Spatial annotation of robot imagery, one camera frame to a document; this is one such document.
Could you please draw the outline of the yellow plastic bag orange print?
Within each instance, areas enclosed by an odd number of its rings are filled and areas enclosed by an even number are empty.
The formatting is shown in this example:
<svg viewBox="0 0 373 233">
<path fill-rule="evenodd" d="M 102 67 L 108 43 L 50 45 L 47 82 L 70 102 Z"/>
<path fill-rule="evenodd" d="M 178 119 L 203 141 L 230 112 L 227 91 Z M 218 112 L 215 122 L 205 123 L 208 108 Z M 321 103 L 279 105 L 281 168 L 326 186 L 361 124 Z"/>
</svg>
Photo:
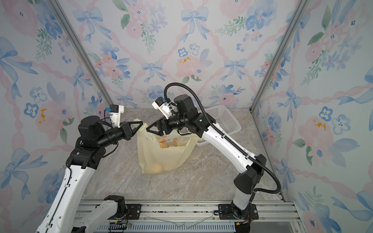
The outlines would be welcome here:
<svg viewBox="0 0 373 233">
<path fill-rule="evenodd" d="M 177 169 L 190 157 L 200 138 L 195 135 L 181 136 L 177 131 L 158 136 L 146 131 L 148 124 L 136 133 L 139 165 L 143 174 L 151 174 L 150 167 L 159 163 L 163 172 Z"/>
</svg>

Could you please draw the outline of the beige pear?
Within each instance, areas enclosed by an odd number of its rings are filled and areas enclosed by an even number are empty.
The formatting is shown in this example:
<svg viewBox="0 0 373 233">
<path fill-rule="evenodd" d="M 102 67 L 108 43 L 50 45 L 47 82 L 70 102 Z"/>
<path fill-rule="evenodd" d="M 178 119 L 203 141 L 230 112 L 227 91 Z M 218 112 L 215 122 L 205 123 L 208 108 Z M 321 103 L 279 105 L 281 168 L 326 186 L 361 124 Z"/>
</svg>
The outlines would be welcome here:
<svg viewBox="0 0 373 233">
<path fill-rule="evenodd" d="M 158 173 L 161 173 L 162 171 L 163 171 L 163 167 L 159 163 L 155 163 L 155 164 L 151 165 L 151 167 L 150 167 L 150 173 L 151 174 L 158 174 Z"/>
</svg>

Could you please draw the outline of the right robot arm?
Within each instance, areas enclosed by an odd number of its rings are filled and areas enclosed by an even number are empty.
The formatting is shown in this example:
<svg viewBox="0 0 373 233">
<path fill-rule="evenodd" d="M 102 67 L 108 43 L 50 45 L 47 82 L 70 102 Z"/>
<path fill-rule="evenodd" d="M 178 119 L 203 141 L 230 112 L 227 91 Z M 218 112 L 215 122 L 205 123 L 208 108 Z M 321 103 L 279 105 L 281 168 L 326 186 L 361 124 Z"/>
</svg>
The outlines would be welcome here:
<svg viewBox="0 0 373 233">
<path fill-rule="evenodd" d="M 163 117 L 151 124 L 147 132 L 163 136 L 186 128 L 217 148 L 233 164 L 239 174 L 234 179 L 236 194 L 231 203 L 231 213 L 237 219 L 247 219 L 254 189 L 264 173 L 265 157 L 256 156 L 239 145 L 204 109 L 198 110 L 192 98 L 186 94 L 178 96 L 174 103 L 159 97 L 152 106 Z"/>
</svg>

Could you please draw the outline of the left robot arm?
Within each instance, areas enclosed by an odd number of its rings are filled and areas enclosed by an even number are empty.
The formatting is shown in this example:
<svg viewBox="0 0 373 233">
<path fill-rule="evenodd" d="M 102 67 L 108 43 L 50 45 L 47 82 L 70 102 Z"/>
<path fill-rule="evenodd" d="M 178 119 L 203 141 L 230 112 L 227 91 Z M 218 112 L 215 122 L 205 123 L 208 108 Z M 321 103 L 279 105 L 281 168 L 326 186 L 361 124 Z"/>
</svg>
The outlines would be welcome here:
<svg viewBox="0 0 373 233">
<path fill-rule="evenodd" d="M 88 116 L 78 126 L 80 137 L 66 161 L 65 175 L 46 217 L 38 226 L 38 233 L 93 233 L 111 217 L 128 217 L 125 198 L 110 195 L 80 220 L 75 215 L 86 186 L 107 157 L 106 147 L 130 140 L 142 127 L 142 121 L 125 121 L 114 127 L 99 116 Z"/>
</svg>

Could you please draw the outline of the white plastic basket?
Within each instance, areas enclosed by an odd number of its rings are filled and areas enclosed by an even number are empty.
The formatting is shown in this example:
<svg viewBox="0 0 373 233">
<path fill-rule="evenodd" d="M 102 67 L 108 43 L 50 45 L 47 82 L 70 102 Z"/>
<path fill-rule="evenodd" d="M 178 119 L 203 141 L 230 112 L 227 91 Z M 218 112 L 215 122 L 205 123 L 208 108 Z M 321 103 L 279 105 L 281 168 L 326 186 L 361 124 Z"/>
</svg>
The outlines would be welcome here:
<svg viewBox="0 0 373 233">
<path fill-rule="evenodd" d="M 212 116 L 220 127 L 228 134 L 233 135 L 241 131 L 241 125 L 230 110 L 224 105 L 217 105 L 205 109 L 206 113 Z"/>
</svg>

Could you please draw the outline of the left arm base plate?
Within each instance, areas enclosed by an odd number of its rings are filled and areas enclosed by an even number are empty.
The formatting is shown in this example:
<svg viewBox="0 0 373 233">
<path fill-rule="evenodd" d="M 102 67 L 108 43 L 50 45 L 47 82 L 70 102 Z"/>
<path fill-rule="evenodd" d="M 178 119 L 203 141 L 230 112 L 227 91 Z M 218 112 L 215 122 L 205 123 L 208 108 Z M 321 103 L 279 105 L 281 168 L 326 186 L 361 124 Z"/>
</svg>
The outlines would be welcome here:
<svg viewBox="0 0 373 233">
<path fill-rule="evenodd" d="M 109 220 L 139 220 L 141 208 L 141 204 L 126 204 L 114 216 L 111 216 Z"/>
</svg>

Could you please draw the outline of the aluminium frame rail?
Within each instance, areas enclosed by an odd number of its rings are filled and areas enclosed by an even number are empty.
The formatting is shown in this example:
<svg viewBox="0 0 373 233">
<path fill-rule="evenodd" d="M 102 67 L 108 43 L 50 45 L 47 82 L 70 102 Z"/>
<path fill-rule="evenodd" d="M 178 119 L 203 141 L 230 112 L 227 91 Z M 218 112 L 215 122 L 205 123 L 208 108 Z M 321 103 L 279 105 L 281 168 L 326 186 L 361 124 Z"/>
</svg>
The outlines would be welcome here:
<svg viewBox="0 0 373 233">
<path fill-rule="evenodd" d="M 93 211 L 103 200 L 82 200 L 75 221 Z M 230 201 L 126 200 L 141 204 L 139 220 L 107 220 L 94 233 L 304 233 L 305 227 L 293 203 L 259 201 L 259 219 L 220 220 L 219 204 Z"/>
</svg>

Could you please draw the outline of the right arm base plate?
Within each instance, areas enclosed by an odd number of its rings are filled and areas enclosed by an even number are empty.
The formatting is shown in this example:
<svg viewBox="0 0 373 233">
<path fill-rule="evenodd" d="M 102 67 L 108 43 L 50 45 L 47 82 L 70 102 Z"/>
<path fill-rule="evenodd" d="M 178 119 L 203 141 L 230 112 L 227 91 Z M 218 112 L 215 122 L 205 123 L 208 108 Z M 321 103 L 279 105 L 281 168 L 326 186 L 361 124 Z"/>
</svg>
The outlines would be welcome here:
<svg viewBox="0 0 373 233">
<path fill-rule="evenodd" d="M 244 210 L 240 210 L 231 204 L 219 204 L 218 209 L 214 210 L 214 215 L 218 215 L 220 220 L 238 220 L 253 221 L 259 219 L 255 204 L 248 204 Z"/>
</svg>

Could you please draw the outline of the right corner aluminium post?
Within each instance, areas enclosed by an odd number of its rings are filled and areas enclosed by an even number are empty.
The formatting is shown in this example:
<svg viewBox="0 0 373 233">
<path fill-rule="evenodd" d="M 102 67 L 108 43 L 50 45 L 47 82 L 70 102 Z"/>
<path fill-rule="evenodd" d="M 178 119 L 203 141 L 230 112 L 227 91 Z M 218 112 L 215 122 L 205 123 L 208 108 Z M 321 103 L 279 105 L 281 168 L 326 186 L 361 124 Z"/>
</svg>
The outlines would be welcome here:
<svg viewBox="0 0 373 233">
<path fill-rule="evenodd" d="M 294 11 L 294 14 L 291 18 L 291 21 L 290 21 L 287 29 L 285 30 L 283 39 L 280 42 L 280 44 L 279 44 L 279 46 L 278 46 L 278 48 L 277 48 L 277 50 L 274 54 L 274 59 L 273 59 L 271 65 L 270 65 L 266 75 L 264 76 L 264 79 L 263 79 L 263 81 L 262 81 L 262 83 L 259 87 L 259 90 L 258 90 L 256 96 L 255 96 L 253 104 L 250 108 L 251 113 L 253 113 L 255 111 L 255 109 L 259 106 L 260 99 L 265 92 L 266 86 L 270 82 L 270 80 L 272 78 L 272 75 L 275 72 L 275 69 L 277 68 L 278 64 L 280 63 L 280 61 L 282 59 L 282 56 L 284 55 L 284 53 L 285 53 L 285 51 L 288 47 L 289 41 L 292 38 L 292 35 L 294 34 L 296 28 L 298 27 L 298 24 L 299 24 L 301 18 L 303 17 L 303 14 L 304 14 L 304 12 L 307 8 L 308 3 L 309 3 L 309 1 L 307 1 L 307 0 L 301 0 L 301 1 L 299 1 L 298 6 L 295 8 L 295 11 Z"/>
</svg>

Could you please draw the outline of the corner aluminium post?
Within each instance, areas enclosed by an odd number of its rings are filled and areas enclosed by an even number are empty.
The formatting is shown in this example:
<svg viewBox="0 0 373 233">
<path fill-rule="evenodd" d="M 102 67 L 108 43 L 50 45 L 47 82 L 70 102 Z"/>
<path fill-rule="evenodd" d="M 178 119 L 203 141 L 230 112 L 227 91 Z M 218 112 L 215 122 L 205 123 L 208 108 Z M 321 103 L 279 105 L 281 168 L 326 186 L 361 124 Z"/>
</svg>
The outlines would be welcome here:
<svg viewBox="0 0 373 233">
<path fill-rule="evenodd" d="M 65 12 L 62 9 L 61 4 L 59 1 L 51 0 L 46 1 L 47 5 L 51 8 L 51 11 L 55 14 L 56 18 L 58 19 L 59 23 L 61 23 L 62 29 L 67 33 L 69 40 L 72 42 L 72 46 L 74 47 L 75 51 L 78 54 L 82 64 L 87 69 L 88 73 L 91 76 L 91 79 L 97 86 L 98 90 L 101 92 L 104 100 L 107 102 L 108 105 L 114 104 L 113 100 L 111 99 L 109 93 L 107 92 L 104 83 L 101 81 L 100 77 L 95 71 L 93 64 L 91 63 L 89 56 L 84 49 L 82 43 L 80 42 L 78 35 L 76 34 L 73 26 L 71 25 L 68 17 L 66 16 Z"/>
<path fill-rule="evenodd" d="M 295 11 L 294 11 L 294 14 L 291 18 L 291 21 L 290 21 L 287 29 L 285 30 L 283 39 L 280 42 L 280 44 L 279 44 L 279 46 L 278 46 L 278 48 L 277 48 L 277 50 L 274 54 L 274 59 L 273 59 L 271 65 L 270 65 L 266 75 L 264 76 L 264 79 L 263 79 L 263 81 L 262 81 L 262 83 L 259 87 L 259 90 L 258 90 L 256 96 L 255 96 L 253 104 L 250 108 L 251 113 L 253 113 L 255 111 L 255 109 L 259 106 L 260 99 L 265 92 L 266 86 L 270 82 L 270 80 L 272 78 L 272 75 L 275 72 L 275 69 L 277 68 L 278 64 L 280 63 L 280 61 L 282 59 L 282 56 L 284 55 L 284 53 L 285 53 L 285 51 L 288 47 L 289 41 L 292 38 L 292 35 L 294 34 L 296 28 L 298 27 L 298 24 L 299 24 L 301 18 L 303 17 L 303 14 L 304 14 L 304 12 L 307 8 L 308 3 L 309 3 L 309 1 L 307 1 L 307 0 L 301 0 L 301 1 L 299 1 L 298 6 L 295 8 Z"/>
</svg>

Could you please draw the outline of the left corner aluminium post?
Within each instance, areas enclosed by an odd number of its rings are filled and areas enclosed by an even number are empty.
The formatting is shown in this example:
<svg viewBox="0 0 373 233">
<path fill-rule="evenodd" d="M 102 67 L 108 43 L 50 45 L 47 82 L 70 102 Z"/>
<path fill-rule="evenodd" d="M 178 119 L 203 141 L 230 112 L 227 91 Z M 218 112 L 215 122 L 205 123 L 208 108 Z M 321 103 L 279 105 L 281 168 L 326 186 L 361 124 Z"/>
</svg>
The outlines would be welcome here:
<svg viewBox="0 0 373 233">
<path fill-rule="evenodd" d="M 65 12 L 62 9 L 61 4 L 59 1 L 51 0 L 46 1 L 47 5 L 51 8 L 51 11 L 55 14 L 56 18 L 58 19 L 59 23 L 61 23 L 62 29 L 67 33 L 69 40 L 72 42 L 72 46 L 74 47 L 75 51 L 78 54 L 82 64 L 87 69 L 88 73 L 91 76 L 91 79 L 97 86 L 98 90 L 101 92 L 104 100 L 107 102 L 108 105 L 114 104 L 113 100 L 111 99 L 109 93 L 107 92 L 104 83 L 101 81 L 100 77 L 95 71 L 93 64 L 91 63 L 89 56 L 84 49 L 82 43 L 80 42 L 78 35 L 76 34 L 73 26 L 71 25 L 68 17 L 66 16 Z"/>
</svg>

